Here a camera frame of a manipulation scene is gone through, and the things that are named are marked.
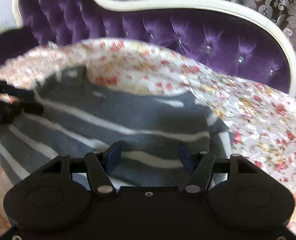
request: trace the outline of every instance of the crystal button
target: crystal button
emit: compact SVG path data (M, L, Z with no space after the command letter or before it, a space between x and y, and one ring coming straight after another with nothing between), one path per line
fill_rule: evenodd
M211 53L211 51L212 51L212 48L209 45L207 45L206 46L206 52L207 53Z

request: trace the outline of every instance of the purple velvet upholstery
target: purple velvet upholstery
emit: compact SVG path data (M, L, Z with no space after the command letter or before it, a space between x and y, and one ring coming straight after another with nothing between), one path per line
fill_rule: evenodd
M29 27L0 34L0 65L4 64L7 59L22 55L36 46L38 46L38 41Z
M215 71L289 91L289 66L277 41L259 26L229 14L197 9L113 12L93 0L20 0L19 8L24 26L32 28L40 44L99 37L147 41Z

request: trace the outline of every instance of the white floral cloth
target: white floral cloth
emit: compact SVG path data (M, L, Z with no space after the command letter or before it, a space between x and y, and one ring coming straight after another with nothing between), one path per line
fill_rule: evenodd
M156 45L121 39L39 46L0 67L0 79L22 88L63 68L85 64L99 85L137 94L189 90L235 133L238 153L287 187L296 201L296 100L253 81L213 72ZM289 223L296 234L296 207Z

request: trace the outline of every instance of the striped fabric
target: striped fabric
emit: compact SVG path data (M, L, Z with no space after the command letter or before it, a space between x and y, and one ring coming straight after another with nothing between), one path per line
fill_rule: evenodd
M21 114L11 125L0 124L0 164L14 184L58 154L83 157L116 141L123 149L121 164L111 174L117 187L185 181L179 142L194 154L231 154L228 127L190 92L168 97L110 90L90 83L85 67L78 67L39 84L36 99L45 107L42 116ZM73 178L88 187L85 176Z

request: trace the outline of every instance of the white stripe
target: white stripe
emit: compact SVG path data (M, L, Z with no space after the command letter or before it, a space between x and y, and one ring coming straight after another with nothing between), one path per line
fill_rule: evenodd
M221 139L221 143L223 145L224 151L225 151L227 157L229 158L230 155L232 154L229 133L227 131L225 131L225 132L218 133L218 135Z
M29 176L29 173L17 162L17 160L14 159L14 157L3 147L1 143L0 154L5 158L18 177L24 179Z
M195 102L196 105L202 105L202 106L206 106L207 105L207 102L205 102L203 100L200 100L198 98L196 98L194 102Z
M106 98L106 96L102 93L96 92L96 91L92 91L91 92L94 96L100 97L100 98Z
M75 132L67 130L66 128L62 127L58 123L53 123L53 122L49 121L48 119L46 119L44 117L38 116L36 114L28 114L28 113L24 113L24 116L30 120L40 123L41 125L47 126L48 128L51 128L53 130L58 130L58 131L64 133L65 135L68 135L69 137L74 138L74 139L82 142L85 145L88 145L92 149L96 149L96 150L104 152L105 150L107 150L109 148L109 145L107 145L106 143L104 143L102 141L81 136Z
M24 143L28 144L31 148L35 149L36 151L42 153L46 157L53 159L58 156L58 153L50 148L48 145L43 143L34 141L33 139L29 138L27 135L23 134L19 131L15 126L11 125L9 130L16 135L19 139L21 139Z
M166 138L171 138L171 139L176 139L182 142L193 142L196 141L202 137L208 137L210 138L209 132L208 131L201 131L195 134L179 134L179 133L166 133L163 131L150 131L150 130L133 130L127 127L124 127L119 124L115 124L113 122L106 121L104 119L98 118L96 116L93 116L92 114L89 114L83 110L80 110L76 107L73 106L68 106L62 103L58 102L53 102L47 99L40 98L38 95L38 92L35 91L36 94L36 100L41 103L42 105L49 106L53 109L56 109L61 112L65 112L67 114L71 114L79 119L82 119L88 123L91 123L96 126L104 127L106 129L110 129L119 133L127 134L127 135L133 135L133 134L138 134L138 133L143 133L143 134L154 134L154 135L159 135L163 136Z
M105 144L102 141L96 140L96 139L89 139L84 136L81 136L79 134L76 134L74 132L71 132L65 128L63 128L61 125L57 123L52 123L48 119L33 115L33 114L24 114L28 119L31 119L35 122L40 123L41 125L45 125L51 129L58 130L60 132L63 132L64 134L88 145L89 147L99 150L99 151L105 151L108 149L108 145ZM179 160L166 160L162 159L153 155L150 155L149 153L141 152L141 151L135 151L135 152L123 152L122 157L124 158L129 158L136 160L138 162L141 162L143 164L146 164L148 166L156 167L156 168L165 168L165 169L170 169L170 168L179 168L182 167L182 164Z
M122 157L161 169L181 168L183 166L180 160L166 160L141 151L123 152Z
M206 119L208 126L213 126L218 120L218 116L212 112L212 114Z
M57 82L61 83L61 81L62 81L61 70L56 71L55 74L56 74Z
M76 78L78 77L78 72L76 70L70 70L70 71L67 71L67 75L70 76L71 78Z
M155 101L170 105L172 107L184 107L185 104L178 100L162 100L162 99L155 99Z
M132 185L132 184L128 184L126 182L123 182L122 180L120 179L115 179L115 178L112 178L110 176L108 176L108 178L110 179L111 183L113 184L113 186L116 188L116 189L119 189L121 186L126 186L126 187L134 187L135 185Z

